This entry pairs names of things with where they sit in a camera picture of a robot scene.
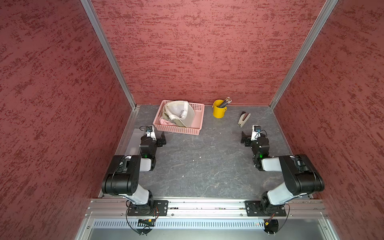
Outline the white Colorado baseball cap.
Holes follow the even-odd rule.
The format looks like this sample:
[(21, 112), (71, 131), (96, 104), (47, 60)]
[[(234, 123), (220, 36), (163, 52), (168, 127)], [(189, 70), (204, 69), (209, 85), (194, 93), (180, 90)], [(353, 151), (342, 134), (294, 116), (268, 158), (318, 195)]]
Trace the white Colorado baseball cap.
[(163, 107), (163, 118), (178, 127), (190, 128), (195, 118), (195, 111), (188, 101), (171, 101)]

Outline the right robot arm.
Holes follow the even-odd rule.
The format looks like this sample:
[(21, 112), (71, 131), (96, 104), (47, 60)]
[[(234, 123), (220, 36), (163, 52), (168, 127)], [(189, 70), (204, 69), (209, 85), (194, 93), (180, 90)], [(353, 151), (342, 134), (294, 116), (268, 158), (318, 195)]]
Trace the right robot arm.
[(253, 163), (261, 172), (280, 172), (284, 182), (266, 191), (258, 201), (245, 201), (249, 217), (285, 217), (285, 204), (325, 189), (325, 182), (306, 155), (269, 156), (269, 139), (266, 134), (242, 133), (241, 143), (253, 152)]

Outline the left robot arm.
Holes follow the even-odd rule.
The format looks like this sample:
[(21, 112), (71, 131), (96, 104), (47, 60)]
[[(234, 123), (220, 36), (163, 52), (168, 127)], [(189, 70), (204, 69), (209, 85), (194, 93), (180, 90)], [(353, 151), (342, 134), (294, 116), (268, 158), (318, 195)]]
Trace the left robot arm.
[(166, 143), (164, 133), (158, 140), (147, 134), (141, 137), (139, 154), (113, 157), (102, 182), (102, 192), (126, 199), (128, 216), (167, 215), (169, 202), (155, 200), (152, 192), (139, 184), (140, 173), (154, 170), (157, 148)]

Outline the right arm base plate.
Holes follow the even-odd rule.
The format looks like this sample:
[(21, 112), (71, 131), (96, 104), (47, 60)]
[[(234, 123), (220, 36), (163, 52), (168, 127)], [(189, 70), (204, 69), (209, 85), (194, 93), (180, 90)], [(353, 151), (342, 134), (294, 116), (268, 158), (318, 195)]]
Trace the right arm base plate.
[(287, 213), (283, 205), (272, 205), (265, 201), (245, 201), (245, 209), (248, 217), (286, 217)]

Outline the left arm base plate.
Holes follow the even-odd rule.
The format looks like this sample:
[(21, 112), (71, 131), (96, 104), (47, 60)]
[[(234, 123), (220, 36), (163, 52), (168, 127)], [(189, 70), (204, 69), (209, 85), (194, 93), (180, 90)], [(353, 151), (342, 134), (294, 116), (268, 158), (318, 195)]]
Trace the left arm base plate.
[(130, 205), (127, 209), (127, 216), (135, 217), (164, 217), (168, 214), (169, 201), (154, 200), (147, 205)]

